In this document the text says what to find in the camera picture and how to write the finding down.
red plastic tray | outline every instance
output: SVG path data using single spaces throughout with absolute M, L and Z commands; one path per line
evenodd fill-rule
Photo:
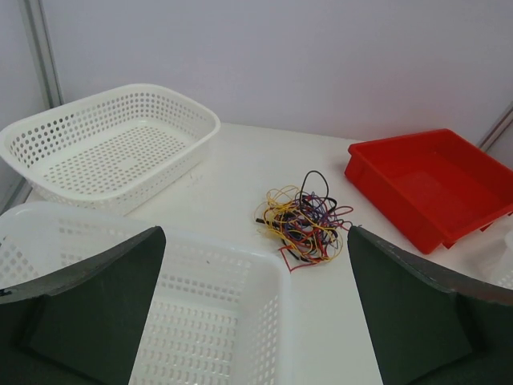
M 352 144 L 349 153 L 347 178 L 423 253 L 513 212 L 513 171 L 451 130 Z

cable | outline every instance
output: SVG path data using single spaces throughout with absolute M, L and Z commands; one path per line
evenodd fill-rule
M 325 183 L 324 197 L 305 192 L 306 181 L 313 173 Z M 257 217 L 262 205 L 266 207 L 261 217 Z M 337 201 L 329 196 L 327 180 L 320 172 L 312 170 L 305 175 L 301 188 L 289 185 L 269 190 L 266 201 L 256 208 L 255 221 L 265 225 L 267 234 L 281 239 L 283 246 L 279 250 L 292 273 L 301 267 L 332 261 L 340 254 L 342 237 L 338 230 L 349 231 L 344 224 L 353 225 L 341 216 L 352 211 L 351 206 L 337 206 Z M 286 250 L 303 264 L 291 269 Z

white tabletop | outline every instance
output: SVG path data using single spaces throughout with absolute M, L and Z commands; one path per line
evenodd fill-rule
M 277 252 L 281 244 L 258 232 L 261 227 L 253 221 L 253 212 L 268 190 L 299 185 L 309 170 L 316 169 L 329 182 L 329 195 L 340 205 L 354 207 L 347 218 L 355 225 L 420 254 L 345 178 L 347 148 L 354 142 L 223 124 L 208 160 L 128 216 L 260 248 L 281 258 Z M 316 176 L 308 180 L 306 189 L 319 195 L 325 192 Z M 29 197 L 29 201 L 40 199 L 34 193 Z M 426 257 L 489 281 L 511 229 L 513 217 L 505 217 L 486 232 L 472 233 L 450 250 L 441 247 Z M 381 384 L 346 246 L 329 264 L 294 271 L 292 281 L 295 384 Z

wire bundle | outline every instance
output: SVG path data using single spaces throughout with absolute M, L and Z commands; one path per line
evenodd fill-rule
M 318 174 L 325 183 L 326 195 L 320 197 L 304 191 L 310 174 Z M 303 180 L 301 188 L 285 186 L 273 188 L 267 192 L 267 200 L 262 218 L 256 222 L 265 225 L 269 234 L 279 237 L 283 247 L 279 248 L 290 272 L 295 269 L 332 261 L 342 250 L 342 238 L 339 229 L 349 230 L 342 219 L 343 215 L 351 213 L 351 206 L 337 206 L 337 201 L 329 197 L 329 186 L 324 176 L 312 170 Z M 304 262 L 302 265 L 290 268 L 285 251 Z

basket bottom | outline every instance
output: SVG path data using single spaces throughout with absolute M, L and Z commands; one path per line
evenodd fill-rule
M 236 312 L 155 296 L 130 385 L 230 385 L 237 324 Z
M 145 177 L 194 142 L 157 120 L 132 120 L 92 136 L 32 166 L 54 186 L 94 195 Z

